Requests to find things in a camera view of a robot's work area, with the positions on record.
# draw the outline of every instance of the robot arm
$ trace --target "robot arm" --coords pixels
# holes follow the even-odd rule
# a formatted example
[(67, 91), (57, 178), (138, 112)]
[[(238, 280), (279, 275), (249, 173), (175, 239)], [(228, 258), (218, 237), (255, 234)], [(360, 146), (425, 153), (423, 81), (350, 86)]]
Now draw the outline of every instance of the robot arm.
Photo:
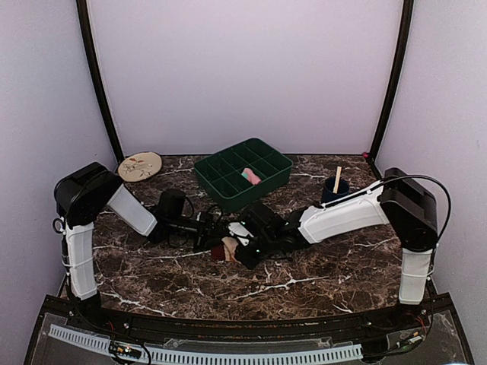
[(405, 175), (390, 169), (384, 180), (334, 202), (294, 211), (287, 220), (254, 203), (239, 216), (240, 224), (231, 227), (240, 241), (235, 257), (253, 268), (274, 252), (291, 252), (359, 228), (391, 224), (403, 247), (399, 301), (420, 304), (438, 241), (436, 201), (411, 179), (384, 184)]
[[(384, 179), (405, 176), (398, 169)], [(158, 243), (170, 234), (185, 231), (194, 237), (194, 250), (209, 249), (224, 236), (234, 235), (240, 244), (236, 259), (248, 268), (274, 252), (292, 252), (326, 238), (362, 227), (390, 223), (403, 246), (399, 301), (422, 301), (431, 254), (438, 241), (434, 196), (413, 180), (369, 187), (334, 202), (293, 211), (284, 220), (260, 202), (249, 205), (225, 228), (207, 213), (196, 220), (182, 216), (186, 196), (167, 190), (151, 211), (126, 189), (119, 176), (99, 163), (61, 180), (55, 188), (57, 211), (64, 234), (62, 252), (73, 294), (86, 300), (97, 294), (94, 280), (92, 233), (94, 221), (105, 206), (133, 230)]]
[(63, 264), (68, 269), (72, 293), (80, 300), (97, 294), (93, 270), (94, 221), (105, 206), (133, 230), (153, 243), (184, 232), (194, 239), (194, 250), (211, 248), (224, 236), (212, 216), (202, 212), (197, 219), (184, 217), (186, 195), (176, 189), (161, 194), (152, 212), (132, 195), (122, 179), (99, 163), (92, 163), (62, 179), (54, 190), (63, 233)]

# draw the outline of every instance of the white cable tray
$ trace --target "white cable tray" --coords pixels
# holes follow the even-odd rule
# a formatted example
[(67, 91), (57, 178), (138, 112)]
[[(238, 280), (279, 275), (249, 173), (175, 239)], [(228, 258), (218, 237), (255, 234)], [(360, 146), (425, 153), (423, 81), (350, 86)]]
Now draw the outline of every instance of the white cable tray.
[[(107, 336), (91, 335), (73, 328), (51, 325), (49, 337), (72, 344), (79, 348), (97, 354), (111, 356), (108, 352), (110, 339)], [(142, 351), (138, 363), (147, 363), (145, 351), (138, 345), (131, 345)], [(339, 348), (327, 348), (315, 351), (289, 352), (281, 354), (206, 354), (200, 352), (185, 352), (165, 350), (146, 346), (152, 356), (154, 365), (322, 365), (328, 363), (341, 363), (363, 358), (361, 345), (354, 344)], [(130, 357), (119, 355), (120, 358), (132, 360)]]

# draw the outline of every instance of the green plastic tray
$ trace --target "green plastic tray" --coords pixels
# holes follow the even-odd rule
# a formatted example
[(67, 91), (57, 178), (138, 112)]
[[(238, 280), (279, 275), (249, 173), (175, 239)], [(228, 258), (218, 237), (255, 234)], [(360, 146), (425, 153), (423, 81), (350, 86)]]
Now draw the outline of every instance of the green plastic tray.
[[(251, 138), (195, 163), (198, 183), (225, 211), (237, 211), (289, 181), (292, 161)], [(249, 167), (262, 180), (253, 186), (241, 174)]]

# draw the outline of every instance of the brown marble tabletop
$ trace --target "brown marble tabletop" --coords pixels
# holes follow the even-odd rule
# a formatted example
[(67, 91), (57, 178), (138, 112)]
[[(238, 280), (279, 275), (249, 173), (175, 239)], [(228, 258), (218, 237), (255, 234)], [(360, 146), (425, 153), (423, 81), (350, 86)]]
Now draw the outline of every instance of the brown marble tabletop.
[[(181, 189), (196, 211), (205, 210), (212, 200), (193, 170), (201, 158), (162, 157), (158, 175), (127, 187), (145, 205), (155, 204), (165, 189)], [(375, 181), (360, 156), (290, 158), (289, 184), (262, 199), (282, 216), (319, 200), (338, 165), (352, 191)], [(401, 249), (389, 225), (335, 236), (293, 252), (292, 261), (264, 261), (254, 270), (216, 262), (209, 252), (193, 253), (183, 239), (170, 245), (149, 243), (113, 212), (102, 212), (94, 258), (103, 306), (186, 319), (300, 319), (392, 306), (399, 290)]]

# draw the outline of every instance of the black metal frame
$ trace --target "black metal frame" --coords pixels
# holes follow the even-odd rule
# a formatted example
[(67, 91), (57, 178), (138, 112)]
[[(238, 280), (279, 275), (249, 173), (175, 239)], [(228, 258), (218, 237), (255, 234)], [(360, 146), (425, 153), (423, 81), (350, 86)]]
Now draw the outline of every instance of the black metal frame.
[[(78, 5), (78, 17), (81, 28), (81, 34), (83, 36), (84, 51), (86, 52), (86, 58), (90, 67), (91, 80), (93, 81), (93, 87), (98, 99), (98, 105), (100, 107), (101, 115), (103, 117), (103, 123), (107, 130), (108, 138), (112, 145), (113, 153), (117, 161), (120, 163), (124, 160), (125, 156), (120, 145), (119, 137), (116, 133), (116, 128), (113, 123), (113, 118), (108, 107), (107, 95), (103, 87), (103, 82), (100, 73), (100, 67), (98, 65), (97, 54), (95, 51), (93, 34), (90, 26), (90, 16), (88, 13), (87, 0), (76, 0)], [(394, 54), (393, 67), (390, 73), (389, 84), (387, 85), (386, 96), (382, 111), (380, 113), (379, 122), (375, 131), (374, 140), (372, 141), (371, 149), (364, 154), (367, 162), (371, 166), (372, 172), (377, 178), (381, 177), (381, 174), (375, 166), (375, 160), (379, 153), (380, 145), (384, 139), (387, 123), (389, 122), (390, 112), (393, 108), (394, 98), (396, 96), (397, 86), (399, 84), (399, 77), (403, 68), (404, 55), (406, 54), (406, 45), (409, 36), (409, 28), (412, 20), (412, 8), (414, 0), (403, 0), (403, 14), (401, 16), (401, 23), (399, 26), (399, 36), (397, 38), (396, 52)]]
[(387, 123), (389, 122), (390, 113), (396, 97), (399, 78), (401, 76), (401, 71), (403, 70), (404, 56), (406, 54), (406, 46), (409, 37), (409, 28), (411, 27), (413, 6), (414, 0), (404, 0), (403, 14), (401, 16), (399, 36), (397, 37), (396, 53), (394, 54), (393, 67), (390, 71), (389, 84), (387, 85), (386, 96), (384, 98), (382, 111), (380, 112), (379, 123), (377, 124), (377, 129), (375, 130), (374, 140), (372, 141), (371, 149), (366, 156), (367, 162), (371, 165), (372, 171), (374, 174), (378, 174), (378, 176), (380, 175), (380, 172), (375, 166), (375, 160), (377, 159), (380, 145), (382, 144), (384, 135), (386, 133)]
[(91, 80), (93, 82), (94, 92), (97, 95), (98, 106), (100, 107), (103, 123), (105, 125), (105, 129), (107, 130), (108, 138), (110, 140), (110, 144), (112, 145), (115, 158), (118, 163), (121, 163), (125, 157), (122, 152), (119, 137), (116, 133), (110, 108), (108, 107), (107, 95), (105, 94), (105, 89), (103, 87), (100, 67), (97, 60), (97, 53), (94, 47), (93, 34), (91, 32), (90, 25), (90, 15), (88, 13), (88, 4), (86, 1), (87, 0), (76, 0), (84, 51), (86, 52), (86, 59), (88, 61), (88, 67), (90, 68)]
[[(473, 363), (473, 356), (450, 294), (434, 295), (433, 300), (433, 308), (436, 313), (450, 310), (466, 360), (468, 363)], [(429, 309), (428, 301), (422, 304), (422, 308)], [(159, 344), (163, 344), (168, 338), (197, 341), (261, 342), (331, 337), (335, 343), (352, 341), (355, 344), (366, 345), (377, 341), (385, 341), (387, 332), (378, 332), (377, 330), (366, 328), (365, 324), (369, 321), (375, 322), (377, 319), (389, 317), (392, 311), (394, 311), (394, 307), (376, 309), (364, 313), (325, 316), (313, 318), (306, 325), (303, 325), (302, 319), (236, 322), (210, 321), (146, 316), (102, 308), (103, 317), (106, 320), (110, 320), (116, 328), (121, 329), (124, 328), (124, 324), (129, 324), (124, 331), (125, 335), (141, 341)], [(76, 315), (76, 309), (68, 300), (46, 296), (30, 338), (24, 365), (31, 364), (33, 350), (36, 347), (39, 331), (46, 313), (65, 317), (68, 320), (67, 325), (93, 331), (93, 328)]]

